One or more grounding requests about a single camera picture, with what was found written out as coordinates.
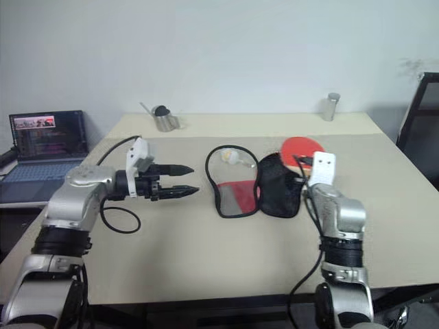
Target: ping pong paddle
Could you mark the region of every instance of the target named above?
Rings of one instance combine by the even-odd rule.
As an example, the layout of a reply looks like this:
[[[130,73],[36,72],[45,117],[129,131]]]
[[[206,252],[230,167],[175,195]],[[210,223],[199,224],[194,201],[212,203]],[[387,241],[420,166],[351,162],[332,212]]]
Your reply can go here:
[[[302,175],[300,167],[296,160],[294,160],[293,155],[299,158],[303,156],[313,157],[314,152],[321,151],[324,152],[323,147],[316,141],[307,137],[291,137],[283,142],[281,147],[281,160],[284,166],[289,170]],[[311,166],[305,163],[301,163],[302,168],[306,175],[310,175]]]

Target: black fabric pouch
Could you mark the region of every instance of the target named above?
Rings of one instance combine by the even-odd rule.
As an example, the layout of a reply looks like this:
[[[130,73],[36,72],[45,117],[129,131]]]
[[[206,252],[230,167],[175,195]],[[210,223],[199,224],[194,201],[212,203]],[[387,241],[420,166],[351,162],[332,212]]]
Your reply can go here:
[[[259,162],[259,209],[269,216],[291,218],[297,215],[304,179],[287,169],[279,153]]]
[[[243,147],[222,145],[207,156],[205,170],[223,218],[246,217],[258,210],[291,218],[298,212],[305,181],[283,165],[279,153],[258,162]]]

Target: beige tabletop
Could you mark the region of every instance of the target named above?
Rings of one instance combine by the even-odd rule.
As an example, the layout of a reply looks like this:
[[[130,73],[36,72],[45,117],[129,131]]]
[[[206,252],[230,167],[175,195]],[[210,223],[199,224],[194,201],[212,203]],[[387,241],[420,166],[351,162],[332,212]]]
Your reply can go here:
[[[244,117],[246,124],[241,128],[252,122],[260,124],[260,115]],[[276,117],[283,122],[281,131],[278,126],[272,128],[271,120]],[[136,234],[117,234],[100,220],[96,222],[91,233],[93,248],[85,256],[92,304],[287,293],[318,255],[318,235],[304,207],[293,219],[262,212],[223,219],[213,205],[204,160],[214,147],[229,143],[247,147],[261,159],[278,150],[286,137],[296,135],[310,136],[337,155],[334,185],[346,196],[361,200],[368,212],[364,251],[371,286],[439,282],[439,265],[432,261],[436,259],[439,193],[365,114],[341,114],[331,123],[314,114],[296,118],[294,114],[275,114],[265,118],[268,127],[261,125],[265,128],[259,136],[253,135],[257,132],[252,128],[242,128],[234,135],[230,129],[237,117],[233,114],[204,118],[197,123],[198,119],[187,116],[183,118],[185,129],[164,134],[156,132],[146,115],[130,114],[86,159],[94,163],[120,138],[142,134],[156,146],[157,163],[195,169],[190,175],[163,177],[164,187],[200,187],[198,193],[182,199],[115,202],[140,216],[142,228]],[[215,121],[223,128],[214,128]],[[305,121],[319,126],[311,124],[307,134]],[[203,130],[209,130],[203,135],[198,133],[201,123]],[[129,146],[115,150],[103,165],[122,169]],[[21,261],[33,245],[43,215],[0,264],[0,302],[5,301]],[[131,218],[119,213],[110,212],[108,217],[120,228],[134,225]],[[312,292],[321,281],[320,273],[315,273],[299,292]]]

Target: laptop keyboard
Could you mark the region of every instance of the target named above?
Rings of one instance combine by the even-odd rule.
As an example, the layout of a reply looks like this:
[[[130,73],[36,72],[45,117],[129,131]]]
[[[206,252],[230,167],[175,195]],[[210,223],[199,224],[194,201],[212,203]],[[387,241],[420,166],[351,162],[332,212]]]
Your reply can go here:
[[[67,172],[80,165],[80,161],[51,164],[22,164],[15,167],[3,182],[34,182],[63,180]]]

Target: black chair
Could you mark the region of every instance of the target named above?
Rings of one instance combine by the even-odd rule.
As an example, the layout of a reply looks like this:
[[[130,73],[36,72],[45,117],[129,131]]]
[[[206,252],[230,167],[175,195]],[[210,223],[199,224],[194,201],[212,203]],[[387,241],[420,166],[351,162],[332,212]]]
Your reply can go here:
[[[396,146],[439,190],[439,73],[423,73]]]

